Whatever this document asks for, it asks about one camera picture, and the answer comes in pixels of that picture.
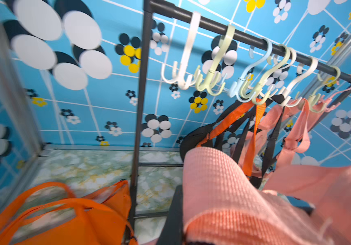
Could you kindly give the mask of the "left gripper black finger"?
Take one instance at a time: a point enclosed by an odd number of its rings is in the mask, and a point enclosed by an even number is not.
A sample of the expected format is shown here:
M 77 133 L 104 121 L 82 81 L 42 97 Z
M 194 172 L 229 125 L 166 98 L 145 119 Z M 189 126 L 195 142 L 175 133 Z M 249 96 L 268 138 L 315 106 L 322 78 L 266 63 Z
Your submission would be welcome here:
M 165 225 L 156 245 L 182 245 L 183 242 L 183 187 L 179 185 L 175 189 Z

